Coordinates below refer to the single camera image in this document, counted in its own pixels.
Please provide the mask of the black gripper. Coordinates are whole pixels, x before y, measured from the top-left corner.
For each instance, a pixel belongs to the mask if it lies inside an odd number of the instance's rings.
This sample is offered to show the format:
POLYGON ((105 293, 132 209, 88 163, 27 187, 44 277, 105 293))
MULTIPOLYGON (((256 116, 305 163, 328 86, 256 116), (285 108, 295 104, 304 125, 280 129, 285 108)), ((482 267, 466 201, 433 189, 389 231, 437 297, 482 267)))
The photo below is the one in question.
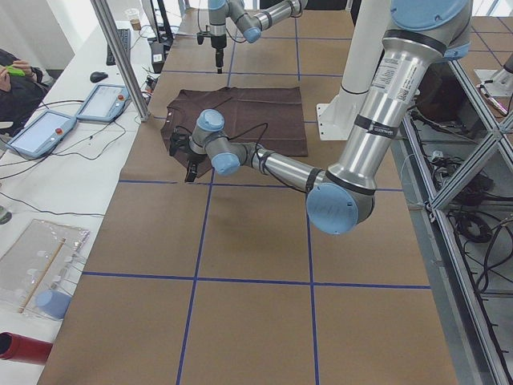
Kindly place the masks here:
POLYGON ((186 183, 192 183, 197 178, 198 168, 205 159, 205 153, 197 153, 191 149, 188 150, 188 167, 184 179, 186 183))
POLYGON ((226 34, 212 35, 211 46, 216 50, 216 73, 223 73, 224 67, 224 49, 226 48, 226 34))

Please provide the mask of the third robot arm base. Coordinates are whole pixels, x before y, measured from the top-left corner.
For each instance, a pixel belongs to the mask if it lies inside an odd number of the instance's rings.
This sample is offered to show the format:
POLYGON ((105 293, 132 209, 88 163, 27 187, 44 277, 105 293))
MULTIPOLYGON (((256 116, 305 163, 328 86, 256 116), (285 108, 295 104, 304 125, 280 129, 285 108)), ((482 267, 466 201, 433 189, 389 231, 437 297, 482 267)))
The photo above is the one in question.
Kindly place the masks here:
POLYGON ((478 89, 488 99, 512 96, 512 55, 498 70, 476 69, 478 89))

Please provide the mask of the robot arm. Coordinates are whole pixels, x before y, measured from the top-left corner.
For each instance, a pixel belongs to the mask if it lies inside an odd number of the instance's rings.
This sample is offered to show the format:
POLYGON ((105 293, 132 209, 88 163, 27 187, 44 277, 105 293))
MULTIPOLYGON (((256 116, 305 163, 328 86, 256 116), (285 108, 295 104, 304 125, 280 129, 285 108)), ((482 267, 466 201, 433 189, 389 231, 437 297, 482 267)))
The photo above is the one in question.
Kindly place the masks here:
POLYGON ((221 74, 224 66, 224 48, 227 46, 226 19, 230 18, 247 43, 254 43, 261 33, 273 25, 291 17, 299 17, 307 1, 281 1, 266 10, 251 15, 243 1, 208 1, 208 36, 211 47, 216 50, 216 70, 221 74))
POLYGON ((224 117, 207 109, 184 141, 187 181, 205 160, 221 176, 248 166, 305 193, 319 230, 349 232, 374 209, 377 170, 428 67, 467 54, 471 12, 469 1, 362 2, 340 91, 317 112, 321 138, 345 141, 340 158, 323 170, 259 142, 236 143, 224 132, 224 117))

